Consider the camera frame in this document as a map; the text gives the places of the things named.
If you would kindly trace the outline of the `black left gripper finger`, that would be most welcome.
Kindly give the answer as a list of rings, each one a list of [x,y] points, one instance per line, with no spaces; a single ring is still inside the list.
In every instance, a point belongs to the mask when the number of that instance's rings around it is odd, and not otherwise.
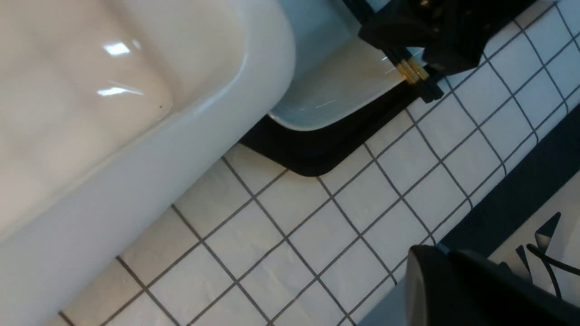
[[[422,60],[446,76],[476,68],[487,43],[532,0],[392,0],[359,37],[377,49],[423,48]]]
[[[579,308],[468,250],[408,251],[409,326],[577,326]]]

